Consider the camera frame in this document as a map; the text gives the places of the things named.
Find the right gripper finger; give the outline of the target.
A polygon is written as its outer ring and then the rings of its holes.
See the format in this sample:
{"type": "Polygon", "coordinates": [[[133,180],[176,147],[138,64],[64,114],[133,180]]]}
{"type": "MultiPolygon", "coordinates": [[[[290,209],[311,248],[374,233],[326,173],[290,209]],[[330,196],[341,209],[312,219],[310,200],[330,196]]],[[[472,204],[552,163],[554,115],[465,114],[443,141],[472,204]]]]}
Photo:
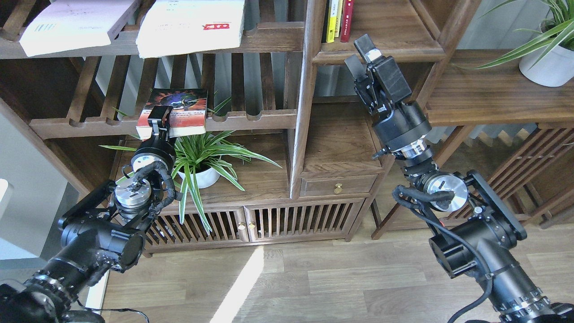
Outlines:
{"type": "Polygon", "coordinates": [[[368,34],[361,35],[353,42],[353,45],[366,63],[374,63],[383,59],[381,51],[375,47],[368,34]]]}
{"type": "Polygon", "coordinates": [[[359,60],[359,58],[356,55],[352,55],[350,57],[347,57],[344,60],[344,63],[346,63],[346,66],[347,66],[348,70],[350,71],[354,82],[363,83],[363,82],[368,80],[368,76],[366,73],[367,69],[361,63],[361,61],[359,60]]]}

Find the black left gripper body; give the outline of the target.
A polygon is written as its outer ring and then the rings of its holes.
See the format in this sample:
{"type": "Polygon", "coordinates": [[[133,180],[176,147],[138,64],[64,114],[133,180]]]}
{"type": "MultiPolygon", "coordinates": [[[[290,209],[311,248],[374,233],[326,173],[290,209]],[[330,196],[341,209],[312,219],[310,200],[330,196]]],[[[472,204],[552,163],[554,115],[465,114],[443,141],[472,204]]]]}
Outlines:
{"type": "Polygon", "coordinates": [[[170,132],[170,113],[172,106],[154,106],[148,117],[148,124],[151,127],[150,139],[154,136],[162,140],[174,140],[170,132]]]}

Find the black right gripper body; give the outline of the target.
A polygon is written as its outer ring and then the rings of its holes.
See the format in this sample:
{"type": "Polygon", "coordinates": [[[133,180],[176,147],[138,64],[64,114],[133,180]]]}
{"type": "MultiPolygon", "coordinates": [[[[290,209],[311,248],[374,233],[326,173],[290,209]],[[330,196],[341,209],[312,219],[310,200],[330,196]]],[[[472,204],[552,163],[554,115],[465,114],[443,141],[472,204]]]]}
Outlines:
{"type": "Polygon", "coordinates": [[[368,80],[355,82],[355,91],[371,116],[391,111],[396,103],[412,94],[394,57],[383,57],[365,67],[368,80]]]}

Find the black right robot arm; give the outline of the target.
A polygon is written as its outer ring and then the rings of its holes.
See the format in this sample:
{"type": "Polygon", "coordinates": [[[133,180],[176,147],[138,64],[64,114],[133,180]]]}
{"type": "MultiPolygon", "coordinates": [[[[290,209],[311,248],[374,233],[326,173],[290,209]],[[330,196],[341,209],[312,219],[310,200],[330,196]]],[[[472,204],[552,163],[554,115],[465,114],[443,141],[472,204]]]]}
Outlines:
{"type": "Polygon", "coordinates": [[[377,119],[373,131],[392,155],[410,186],[396,186],[394,200],[425,221],[429,245],[451,278],[466,274],[483,290],[458,310],[451,323],[488,299],[502,323],[571,323],[571,303],[551,303],[511,254],[527,237],[525,228],[477,172],[466,176],[440,171],[425,143],[431,130],[393,57],[385,57],[369,37],[354,41],[358,55],[346,59],[355,92],[377,119]]]}

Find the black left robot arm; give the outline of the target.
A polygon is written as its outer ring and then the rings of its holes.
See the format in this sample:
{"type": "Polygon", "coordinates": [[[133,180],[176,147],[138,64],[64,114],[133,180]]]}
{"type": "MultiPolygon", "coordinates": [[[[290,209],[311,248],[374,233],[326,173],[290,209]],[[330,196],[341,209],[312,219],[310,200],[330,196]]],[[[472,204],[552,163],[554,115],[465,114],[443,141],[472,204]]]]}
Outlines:
{"type": "Polygon", "coordinates": [[[131,178],[104,182],[61,217],[63,249],[22,284],[2,282],[3,323],[103,322],[97,310],[70,307],[82,289],[97,284],[109,270],[125,272],[137,264],[146,232],[178,197],[171,176],[171,111],[170,106],[152,108],[152,135],[135,152],[131,178]]]}

